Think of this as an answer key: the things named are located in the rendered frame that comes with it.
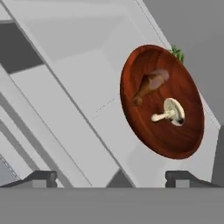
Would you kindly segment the green leafy vegetable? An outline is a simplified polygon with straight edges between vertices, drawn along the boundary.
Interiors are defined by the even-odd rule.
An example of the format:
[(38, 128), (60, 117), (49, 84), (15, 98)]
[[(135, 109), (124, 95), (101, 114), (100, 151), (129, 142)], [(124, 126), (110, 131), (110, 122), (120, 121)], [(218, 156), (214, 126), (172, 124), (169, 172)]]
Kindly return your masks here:
[(175, 45), (171, 46), (170, 53), (174, 55), (181, 63), (184, 63), (185, 55), (184, 53), (177, 48)]

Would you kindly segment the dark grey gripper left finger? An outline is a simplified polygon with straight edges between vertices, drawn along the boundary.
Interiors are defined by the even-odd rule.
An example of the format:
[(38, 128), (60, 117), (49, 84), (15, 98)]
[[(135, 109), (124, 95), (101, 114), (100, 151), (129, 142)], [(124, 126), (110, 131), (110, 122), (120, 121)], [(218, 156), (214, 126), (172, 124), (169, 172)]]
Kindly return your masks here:
[(34, 171), (24, 179), (3, 185), (3, 188), (56, 188), (57, 178), (56, 171)]

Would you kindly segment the brown wooden bowl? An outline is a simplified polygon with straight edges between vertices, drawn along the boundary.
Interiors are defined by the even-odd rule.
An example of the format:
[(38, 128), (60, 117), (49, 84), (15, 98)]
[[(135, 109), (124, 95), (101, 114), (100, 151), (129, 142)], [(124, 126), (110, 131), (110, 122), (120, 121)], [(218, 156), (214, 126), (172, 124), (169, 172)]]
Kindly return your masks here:
[[(166, 70), (168, 81), (147, 94), (140, 106), (132, 103), (145, 74)], [(136, 136), (151, 150), (173, 159), (189, 158), (204, 135), (205, 118), (199, 91), (184, 65), (157, 45), (140, 45), (127, 58), (121, 74), (120, 98), (123, 113)], [(169, 120), (153, 122), (153, 114), (164, 112), (166, 98), (177, 100), (185, 111), (185, 122), (174, 126)]]

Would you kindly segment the white mushroom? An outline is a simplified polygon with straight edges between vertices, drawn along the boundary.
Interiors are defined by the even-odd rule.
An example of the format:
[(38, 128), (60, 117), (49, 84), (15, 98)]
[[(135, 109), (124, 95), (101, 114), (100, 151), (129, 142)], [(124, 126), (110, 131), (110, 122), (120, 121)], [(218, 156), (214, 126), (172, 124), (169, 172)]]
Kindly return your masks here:
[(164, 100), (164, 112), (162, 114), (153, 114), (151, 120), (154, 123), (169, 120), (174, 126), (182, 126), (185, 122), (185, 111), (177, 100), (166, 98)]

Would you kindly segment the white cupboard run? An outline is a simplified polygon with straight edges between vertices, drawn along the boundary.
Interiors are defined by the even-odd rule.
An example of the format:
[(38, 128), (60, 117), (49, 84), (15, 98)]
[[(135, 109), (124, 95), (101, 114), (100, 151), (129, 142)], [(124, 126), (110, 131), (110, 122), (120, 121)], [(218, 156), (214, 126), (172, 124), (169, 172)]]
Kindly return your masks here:
[(185, 159), (151, 150), (123, 113), (123, 66), (144, 45), (172, 49), (144, 0), (0, 0), (0, 104), (24, 150), (14, 168), (52, 168), (63, 187), (118, 174), (161, 187), (167, 171), (210, 180), (221, 126), (199, 90), (204, 135)]

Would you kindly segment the brown chicken drumstick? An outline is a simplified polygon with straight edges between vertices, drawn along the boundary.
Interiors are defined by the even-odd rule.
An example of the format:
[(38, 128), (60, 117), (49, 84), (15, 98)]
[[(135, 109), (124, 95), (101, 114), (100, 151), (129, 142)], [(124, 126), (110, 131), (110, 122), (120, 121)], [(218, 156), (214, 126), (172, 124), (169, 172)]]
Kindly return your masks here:
[(168, 81), (169, 77), (169, 73), (164, 69), (156, 69), (151, 73), (146, 73), (141, 80), (139, 89), (132, 98), (132, 103), (135, 106), (140, 106), (143, 98), (162, 87)]

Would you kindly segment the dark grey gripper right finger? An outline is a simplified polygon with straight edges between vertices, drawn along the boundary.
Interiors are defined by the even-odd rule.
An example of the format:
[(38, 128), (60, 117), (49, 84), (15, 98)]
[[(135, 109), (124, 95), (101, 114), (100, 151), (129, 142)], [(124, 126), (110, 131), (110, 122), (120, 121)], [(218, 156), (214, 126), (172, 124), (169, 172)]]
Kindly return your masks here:
[(166, 188), (218, 188), (218, 185), (196, 178), (189, 171), (167, 171)]

